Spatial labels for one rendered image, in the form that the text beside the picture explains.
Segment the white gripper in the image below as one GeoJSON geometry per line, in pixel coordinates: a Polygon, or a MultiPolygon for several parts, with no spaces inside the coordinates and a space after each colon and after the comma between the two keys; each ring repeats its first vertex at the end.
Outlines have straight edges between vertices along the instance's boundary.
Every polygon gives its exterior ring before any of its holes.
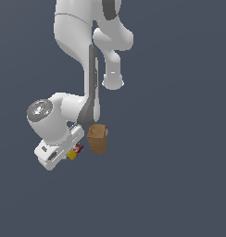
{"type": "Polygon", "coordinates": [[[79,124],[72,125],[69,128],[68,137],[60,144],[50,145],[41,140],[35,148],[34,153],[38,161],[47,169],[52,170],[62,159],[69,159],[67,153],[76,143],[79,143],[84,136],[84,130],[79,124]]]}

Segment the yellow and red box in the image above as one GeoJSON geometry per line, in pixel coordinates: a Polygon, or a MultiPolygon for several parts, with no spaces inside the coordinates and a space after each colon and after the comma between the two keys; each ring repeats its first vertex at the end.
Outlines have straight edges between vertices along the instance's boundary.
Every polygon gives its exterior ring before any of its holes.
{"type": "Polygon", "coordinates": [[[67,153],[67,157],[70,160],[73,160],[75,157],[78,156],[79,152],[83,149],[83,145],[81,143],[76,143],[75,146],[69,150],[67,153]]]}

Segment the brown cardboard box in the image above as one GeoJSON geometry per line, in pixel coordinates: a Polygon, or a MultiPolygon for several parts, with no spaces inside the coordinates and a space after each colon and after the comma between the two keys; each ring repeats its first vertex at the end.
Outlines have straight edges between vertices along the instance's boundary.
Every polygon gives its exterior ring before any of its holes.
{"type": "Polygon", "coordinates": [[[89,127],[87,140],[93,153],[104,154],[107,147],[107,127],[102,124],[93,124],[89,127]]]}

